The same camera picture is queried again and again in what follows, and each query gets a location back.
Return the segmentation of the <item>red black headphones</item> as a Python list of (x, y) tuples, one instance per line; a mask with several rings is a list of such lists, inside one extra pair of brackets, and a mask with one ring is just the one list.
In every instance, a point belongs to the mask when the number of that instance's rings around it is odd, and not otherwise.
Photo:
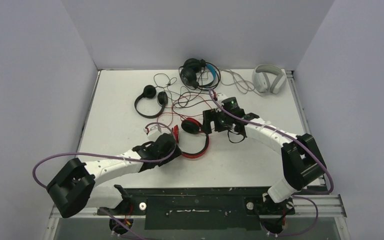
[(186, 147), (186, 150), (184, 148), (181, 150), (181, 155), (184, 158), (190, 160), (198, 159), (209, 149), (210, 137), (203, 132), (202, 127), (203, 125), (198, 120), (192, 117), (187, 117), (182, 120), (180, 125), (175, 125), (171, 128), (177, 144), (181, 142), (180, 130), (188, 134), (186, 141), (181, 143), (183, 147)]

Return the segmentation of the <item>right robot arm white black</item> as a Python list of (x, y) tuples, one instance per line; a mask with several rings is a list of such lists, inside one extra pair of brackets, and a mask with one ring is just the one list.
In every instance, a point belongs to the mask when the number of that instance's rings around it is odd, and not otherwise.
[(202, 114), (204, 133), (234, 132), (258, 141), (280, 155), (283, 176), (263, 194), (263, 207), (269, 214), (277, 213), (284, 200), (326, 174), (326, 164), (312, 135), (289, 133), (255, 113), (245, 113), (235, 97), (217, 102), (217, 108)]

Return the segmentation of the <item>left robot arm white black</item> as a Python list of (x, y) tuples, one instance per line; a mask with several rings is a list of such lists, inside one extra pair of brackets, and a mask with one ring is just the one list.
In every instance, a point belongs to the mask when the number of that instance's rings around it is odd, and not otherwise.
[(84, 208), (107, 208), (125, 214), (130, 202), (115, 187), (103, 184), (115, 178), (160, 167), (181, 156), (176, 139), (161, 134), (117, 156), (82, 162), (70, 159), (47, 184), (46, 191), (63, 218), (70, 218)]

